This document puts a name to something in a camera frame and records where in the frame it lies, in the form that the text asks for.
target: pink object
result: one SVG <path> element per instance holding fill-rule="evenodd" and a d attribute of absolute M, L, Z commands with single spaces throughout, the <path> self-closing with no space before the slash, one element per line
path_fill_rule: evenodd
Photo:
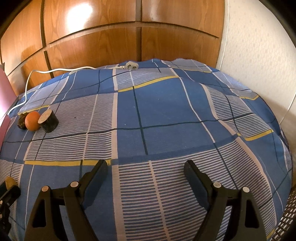
<path fill-rule="evenodd" d="M 7 112 L 16 98 L 5 72 L 0 69 L 0 118 Z"/>
<path fill-rule="evenodd" d="M 2 147 L 2 143 L 7 131 L 7 128 L 9 126 L 10 123 L 10 118 L 8 115 L 5 115 L 1 120 L 0 120 L 0 151 L 1 151 L 1 147 Z"/>

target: orange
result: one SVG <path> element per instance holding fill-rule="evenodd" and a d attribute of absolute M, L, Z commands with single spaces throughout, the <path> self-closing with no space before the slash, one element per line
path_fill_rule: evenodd
<path fill-rule="evenodd" d="M 38 124 L 39 118 L 40 114 L 37 111 L 30 112 L 25 119 L 26 128 L 29 131 L 37 131 L 40 128 L 40 124 Z"/>

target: white wallpaper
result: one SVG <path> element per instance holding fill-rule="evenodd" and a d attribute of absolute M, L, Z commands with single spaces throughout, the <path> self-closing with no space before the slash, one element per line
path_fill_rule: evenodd
<path fill-rule="evenodd" d="M 259 0 L 225 0 L 225 9 L 217 68 L 262 96 L 281 122 L 296 91 L 296 48 Z M 296 102 L 281 126 L 296 157 Z"/>

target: wooden headboard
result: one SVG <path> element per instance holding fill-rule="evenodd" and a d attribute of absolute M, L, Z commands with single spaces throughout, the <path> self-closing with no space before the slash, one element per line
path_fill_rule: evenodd
<path fill-rule="evenodd" d="M 33 69 L 191 58 L 216 66 L 224 0 L 32 0 L 0 39 L 16 94 Z M 32 88 L 62 72 L 33 73 Z"/>

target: blue plaid bedsheet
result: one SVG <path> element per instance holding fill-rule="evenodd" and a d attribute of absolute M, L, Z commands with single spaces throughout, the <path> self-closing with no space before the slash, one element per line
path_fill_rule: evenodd
<path fill-rule="evenodd" d="M 192 240 L 206 214 L 183 173 L 192 159 L 212 181 L 251 189 L 269 239 L 292 180 L 289 146 L 270 108 L 200 62 L 138 64 L 135 71 L 105 66 L 60 75 L 31 89 L 11 113 L 0 153 L 0 182 L 10 175 L 21 188 L 10 236 L 24 239 L 42 186 L 65 187 L 105 159 L 108 176 L 86 210 L 100 240 Z M 17 127 L 18 114 L 48 108 L 59 119 L 52 133 Z M 227 208 L 217 240 L 229 216 Z"/>

